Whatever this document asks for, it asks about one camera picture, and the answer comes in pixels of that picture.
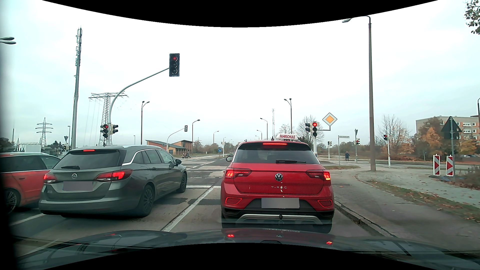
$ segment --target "license plate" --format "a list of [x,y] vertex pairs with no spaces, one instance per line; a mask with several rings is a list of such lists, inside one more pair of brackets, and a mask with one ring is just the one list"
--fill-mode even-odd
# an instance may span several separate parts
[[299,198],[262,198],[262,208],[299,209]]
[[63,191],[93,191],[93,181],[65,181]]

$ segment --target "sky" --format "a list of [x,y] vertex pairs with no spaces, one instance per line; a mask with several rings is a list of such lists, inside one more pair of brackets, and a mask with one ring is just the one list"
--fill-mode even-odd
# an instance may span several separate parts
[[[82,28],[77,147],[100,138],[103,100],[92,93],[118,92],[168,68],[180,54],[180,76],[168,71],[125,90],[112,110],[119,132],[114,144],[143,139],[194,139],[232,143],[272,135],[304,116],[337,121],[324,143],[338,135],[369,142],[368,18],[309,25],[221,28],[147,22],[84,11],[39,0],[5,0],[0,36],[1,137],[38,142],[46,118],[47,142],[64,142],[72,125],[76,34]],[[463,17],[465,4],[438,0],[371,14],[375,130],[395,115],[415,133],[415,120],[476,115],[480,98],[480,36]],[[188,132],[183,128],[188,125]]]

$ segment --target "gray opel astra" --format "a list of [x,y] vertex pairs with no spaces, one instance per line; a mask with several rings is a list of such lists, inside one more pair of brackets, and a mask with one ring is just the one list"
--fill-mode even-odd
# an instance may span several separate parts
[[181,160],[157,146],[83,147],[71,150],[44,175],[39,209],[47,215],[122,213],[145,217],[153,202],[183,193]]

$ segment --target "rear wiper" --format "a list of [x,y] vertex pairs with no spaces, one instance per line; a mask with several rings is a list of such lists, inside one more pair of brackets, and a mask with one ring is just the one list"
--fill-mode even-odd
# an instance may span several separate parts
[[79,170],[80,167],[78,167],[76,165],[75,166],[63,166],[62,169],[76,169],[76,170]]
[[306,161],[296,161],[296,160],[277,160],[275,163],[307,163]]

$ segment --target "building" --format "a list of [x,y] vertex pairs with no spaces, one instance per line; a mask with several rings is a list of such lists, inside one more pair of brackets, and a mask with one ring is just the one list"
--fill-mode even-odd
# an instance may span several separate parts
[[[424,118],[424,119],[419,119],[415,121],[415,126],[418,130],[427,123],[427,121],[430,118]],[[449,116],[436,116],[440,120],[440,124],[443,125],[445,122],[447,122]],[[474,140],[477,140],[477,143],[480,143],[480,124],[479,124],[479,118],[477,115],[472,115],[470,117],[467,116],[454,116],[453,119],[455,120],[456,124],[460,127],[462,130],[462,133],[460,134],[460,137],[462,139],[467,139],[470,138],[470,136],[473,137]]]
[[[146,141],[147,141],[147,145],[154,145],[154,146],[158,146],[158,147],[161,147],[161,148],[167,150],[167,143],[166,142],[154,141],[154,140],[146,140]],[[183,153],[187,153],[187,151],[189,151],[191,153],[192,152],[192,145],[193,145],[193,143],[191,141],[187,141],[187,140],[182,140],[182,141],[179,141],[179,142],[176,142],[176,143],[171,143],[171,144],[169,143],[167,151],[171,155],[181,156],[181,155],[183,155]]]

